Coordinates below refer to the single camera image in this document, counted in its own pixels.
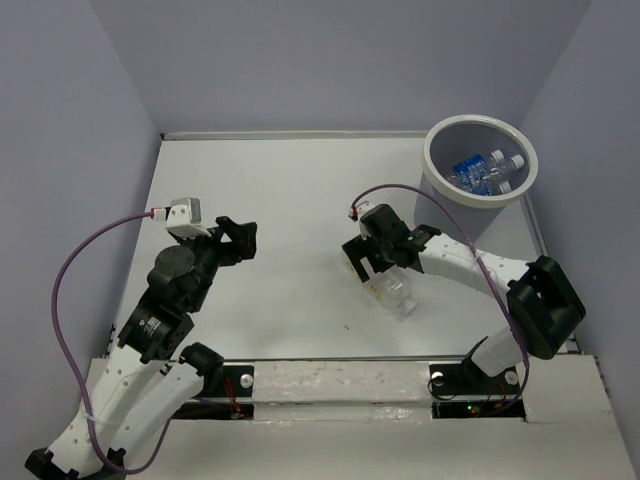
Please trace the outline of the large clear yellow label bottle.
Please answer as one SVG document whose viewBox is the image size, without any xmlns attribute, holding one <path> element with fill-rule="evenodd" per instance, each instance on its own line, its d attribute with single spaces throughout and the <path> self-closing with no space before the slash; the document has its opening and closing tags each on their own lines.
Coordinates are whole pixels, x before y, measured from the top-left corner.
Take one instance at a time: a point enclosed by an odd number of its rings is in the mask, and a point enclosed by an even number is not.
<svg viewBox="0 0 640 480">
<path fill-rule="evenodd" d="M 402 269 L 392 267 L 385 272 L 376 273 L 370 262 L 363 258 L 359 261 L 359 265 L 364 269 L 368 279 L 362 281 L 355 264 L 344 252 L 340 255 L 346 270 L 385 310 L 398 317 L 407 317 L 416 308 L 418 301 L 412 294 L 411 279 Z"/>
</svg>

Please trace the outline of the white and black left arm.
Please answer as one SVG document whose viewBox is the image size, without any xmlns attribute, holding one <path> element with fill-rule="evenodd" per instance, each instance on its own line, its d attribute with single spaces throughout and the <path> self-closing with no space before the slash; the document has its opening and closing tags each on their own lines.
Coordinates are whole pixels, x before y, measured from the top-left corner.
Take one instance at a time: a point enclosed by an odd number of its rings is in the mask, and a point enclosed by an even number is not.
<svg viewBox="0 0 640 480">
<path fill-rule="evenodd" d="M 230 417 L 242 417 L 223 357 L 201 343 L 182 343 L 217 271 L 255 257 L 258 226 L 222 216 L 213 228 L 186 221 L 167 230 L 176 243 L 156 256 L 147 288 L 96 384 L 79 384 L 81 401 L 72 422 L 50 446 L 27 457 L 25 467 L 36 478 L 132 475 L 136 448 L 154 433 L 164 435 L 184 403 L 205 402 L 216 391 L 227 398 Z"/>
</svg>

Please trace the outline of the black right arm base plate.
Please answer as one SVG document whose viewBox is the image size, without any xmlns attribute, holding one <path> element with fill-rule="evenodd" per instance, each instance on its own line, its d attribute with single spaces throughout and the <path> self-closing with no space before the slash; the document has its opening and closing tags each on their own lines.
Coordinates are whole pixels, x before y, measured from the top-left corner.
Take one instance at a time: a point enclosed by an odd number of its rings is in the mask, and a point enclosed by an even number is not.
<svg viewBox="0 0 640 480">
<path fill-rule="evenodd" d="M 482 372 L 467 379 L 459 363 L 429 366 L 427 389 L 432 398 L 431 413 L 436 420 L 474 418 L 526 419 L 519 397 L 519 375 L 511 367 L 496 377 Z"/>
</svg>

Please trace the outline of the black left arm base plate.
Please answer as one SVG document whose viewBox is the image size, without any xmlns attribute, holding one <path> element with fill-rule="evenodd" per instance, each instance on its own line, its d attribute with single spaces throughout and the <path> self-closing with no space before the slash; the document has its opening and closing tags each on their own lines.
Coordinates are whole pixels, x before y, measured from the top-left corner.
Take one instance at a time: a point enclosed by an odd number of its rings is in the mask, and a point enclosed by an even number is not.
<svg viewBox="0 0 640 480">
<path fill-rule="evenodd" d="M 195 398 L 173 415 L 175 420 L 252 420 L 255 368 L 248 363 L 226 363 L 217 384 L 206 384 Z"/>
</svg>

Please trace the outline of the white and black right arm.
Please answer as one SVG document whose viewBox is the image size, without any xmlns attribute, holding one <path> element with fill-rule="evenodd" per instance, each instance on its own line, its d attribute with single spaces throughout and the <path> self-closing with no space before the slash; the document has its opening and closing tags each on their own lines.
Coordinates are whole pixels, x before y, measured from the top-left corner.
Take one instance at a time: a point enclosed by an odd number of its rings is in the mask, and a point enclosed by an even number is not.
<svg viewBox="0 0 640 480">
<path fill-rule="evenodd" d="M 471 248 L 436 228 L 409 228 L 388 204 L 363 202 L 351 211 L 358 234 L 342 246 L 347 268 L 386 309 L 407 316 L 417 306 L 407 271 L 451 280 L 505 308 L 505 328 L 482 338 L 433 382 L 438 400 L 490 395 L 531 357 L 550 360 L 586 316 L 559 263 L 509 259 Z"/>
</svg>

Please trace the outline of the clear crushed bottle white cap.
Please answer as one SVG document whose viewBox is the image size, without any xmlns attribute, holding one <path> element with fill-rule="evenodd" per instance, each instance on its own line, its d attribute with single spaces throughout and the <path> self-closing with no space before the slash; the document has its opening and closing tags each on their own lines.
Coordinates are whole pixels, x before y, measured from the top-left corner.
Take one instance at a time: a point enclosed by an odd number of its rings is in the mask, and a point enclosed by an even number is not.
<svg viewBox="0 0 640 480">
<path fill-rule="evenodd" d="M 507 157 L 501 150 L 494 150 L 485 159 L 481 179 L 489 182 L 505 181 L 525 165 L 526 161 L 522 155 Z"/>
</svg>

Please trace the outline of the blue label Chinese text bottle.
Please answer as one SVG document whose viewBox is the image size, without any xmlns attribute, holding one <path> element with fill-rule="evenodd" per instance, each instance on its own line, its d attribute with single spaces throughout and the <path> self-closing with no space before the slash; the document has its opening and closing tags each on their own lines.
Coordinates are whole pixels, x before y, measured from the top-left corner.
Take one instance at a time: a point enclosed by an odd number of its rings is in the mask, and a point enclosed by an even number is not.
<svg viewBox="0 0 640 480">
<path fill-rule="evenodd" d="M 481 196 L 500 196 L 510 193 L 512 187 L 509 181 L 488 181 L 478 183 L 472 188 L 472 193 Z"/>
</svg>

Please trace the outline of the blue label bottle sideways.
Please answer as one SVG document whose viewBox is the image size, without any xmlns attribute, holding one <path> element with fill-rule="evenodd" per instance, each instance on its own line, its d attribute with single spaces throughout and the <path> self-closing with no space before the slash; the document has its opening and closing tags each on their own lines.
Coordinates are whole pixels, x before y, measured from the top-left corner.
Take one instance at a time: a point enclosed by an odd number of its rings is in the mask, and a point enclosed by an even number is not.
<svg viewBox="0 0 640 480">
<path fill-rule="evenodd" d="M 452 173 L 447 177 L 447 181 L 454 187 L 467 193 L 472 193 L 472 188 L 480 182 L 485 167 L 485 158 L 481 155 L 474 155 L 452 169 Z"/>
</svg>

